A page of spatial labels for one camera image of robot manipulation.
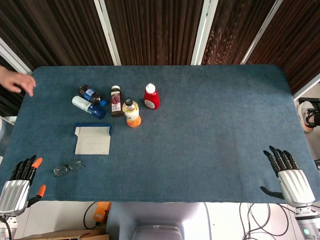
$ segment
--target red ketchup bottle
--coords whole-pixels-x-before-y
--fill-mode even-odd
[[[155,85],[149,83],[144,91],[144,104],[149,109],[157,109],[160,106],[160,99]]]

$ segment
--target eyeglasses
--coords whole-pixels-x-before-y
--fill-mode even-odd
[[[72,171],[79,171],[80,169],[85,167],[85,165],[83,165],[83,162],[84,161],[81,160],[74,160],[67,165],[57,166],[53,169],[53,173],[55,177],[62,177],[67,174],[68,168]]]

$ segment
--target blue bottle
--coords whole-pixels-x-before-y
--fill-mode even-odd
[[[97,117],[98,119],[103,119],[106,115],[106,111],[98,106],[93,105],[89,101],[83,99],[80,96],[74,96],[72,98],[72,104],[76,107],[86,111],[87,113]]]

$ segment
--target human hand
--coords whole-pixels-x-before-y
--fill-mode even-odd
[[[36,87],[36,81],[32,76],[10,71],[3,66],[0,66],[0,84],[10,92],[18,94],[21,93],[22,88],[30,97],[34,95]]]

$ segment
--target orange juice bottle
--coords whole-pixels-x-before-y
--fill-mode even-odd
[[[139,106],[131,98],[127,98],[122,105],[122,111],[126,117],[126,123],[131,128],[137,128],[141,124],[141,117],[139,116]]]

